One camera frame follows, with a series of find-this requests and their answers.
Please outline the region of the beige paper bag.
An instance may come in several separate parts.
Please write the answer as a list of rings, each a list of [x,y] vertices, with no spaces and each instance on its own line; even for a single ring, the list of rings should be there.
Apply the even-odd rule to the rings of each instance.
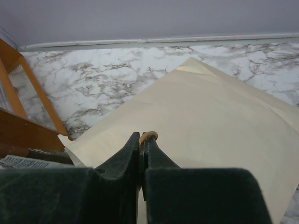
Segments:
[[[94,168],[148,131],[182,168],[250,171],[281,222],[299,183],[297,107],[189,58],[76,140],[59,139],[76,166]]]

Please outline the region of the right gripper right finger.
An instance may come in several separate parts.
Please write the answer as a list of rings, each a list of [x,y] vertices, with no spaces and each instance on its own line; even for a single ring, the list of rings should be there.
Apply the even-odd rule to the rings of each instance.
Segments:
[[[142,185],[149,224],[269,224],[271,217],[255,177],[243,168],[180,168],[157,145],[157,133],[141,136]]]

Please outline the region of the brown sea salt bag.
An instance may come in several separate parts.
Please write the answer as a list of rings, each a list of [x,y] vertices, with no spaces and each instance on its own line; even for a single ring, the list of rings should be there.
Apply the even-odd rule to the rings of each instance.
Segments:
[[[6,155],[0,159],[0,168],[72,168],[74,164],[66,152],[29,149],[26,156]]]

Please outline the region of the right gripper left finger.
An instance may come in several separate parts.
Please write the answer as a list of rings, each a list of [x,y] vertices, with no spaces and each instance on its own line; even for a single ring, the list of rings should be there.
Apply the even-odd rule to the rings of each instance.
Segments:
[[[2,170],[1,223],[135,224],[139,137],[97,168]]]

